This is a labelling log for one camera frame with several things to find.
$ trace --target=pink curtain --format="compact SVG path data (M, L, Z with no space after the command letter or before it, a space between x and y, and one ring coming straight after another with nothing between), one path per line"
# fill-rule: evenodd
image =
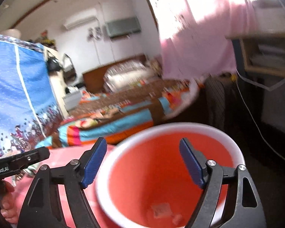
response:
M164 78L235 72L225 36L256 30L249 0L160 0L158 11Z

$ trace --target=wooden shelf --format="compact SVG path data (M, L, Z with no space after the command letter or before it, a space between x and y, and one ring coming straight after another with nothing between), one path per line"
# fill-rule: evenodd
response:
M245 71L252 74L264 74L270 76L276 76L280 78L285 78L285 70L258 67L258 66L245 66Z
M266 39L278 38L285 39L285 32L255 32L249 34L234 34L225 36L226 39Z

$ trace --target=bed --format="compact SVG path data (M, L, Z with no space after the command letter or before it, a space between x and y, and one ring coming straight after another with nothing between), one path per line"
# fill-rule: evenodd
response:
M57 131L38 147L85 145L94 143L98 137L117 144L171 118L171 114L188 101L191 94L189 82L161 78L116 93L105 93L103 77L111 66L84 74L87 92L81 102L69 111L70 117Z

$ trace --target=desk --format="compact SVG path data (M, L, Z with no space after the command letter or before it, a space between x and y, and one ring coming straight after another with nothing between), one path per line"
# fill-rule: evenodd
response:
M50 151L50 157L43 161L42 164L47 164L51 168L65 166L69 163L72 159L79 159L80 156L83 154L84 151L91 149L90 145L87 146L74 146L74 147L67 147L67 148L59 148ZM105 158L108 154L114 149L113 146L108 146L108 150L106 153ZM111 221L105 213L102 211L101 207L97 202L96 192L95 192L95 181L91 185L89 185L85 190L84 193L87 196L87 200L91 206L91 209L101 226L101 228L119 228L113 221ZM15 188L15 192L13 196L16 200L16 206L18 211L20 212L23 201L25 199L26 193L29 190L31 185L32 178L24 177L20 182L17 183ZM61 199L61 206L63 209L64 217L66 220L66 224L71 228L76 228L73 222L71 212L67 203L67 197L65 193L65 189L63 185L59 185L59 194Z
M280 81L285 77L285 70L270 67L254 66L250 60L254 54L260 53L259 43L283 48L285 50L285 33L254 33L228 36L231 39L236 58L236 67L243 77L266 78L275 77Z

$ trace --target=air conditioner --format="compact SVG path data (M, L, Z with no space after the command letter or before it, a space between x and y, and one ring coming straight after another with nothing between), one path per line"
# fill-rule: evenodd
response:
M97 10L95 8L83 10L80 13L73 14L64 23L64 27L67 30L72 30L75 27L81 26L88 22L97 19Z
M110 21L106 24L108 36L113 39L119 36L125 36L132 33L140 33L141 27L137 17Z

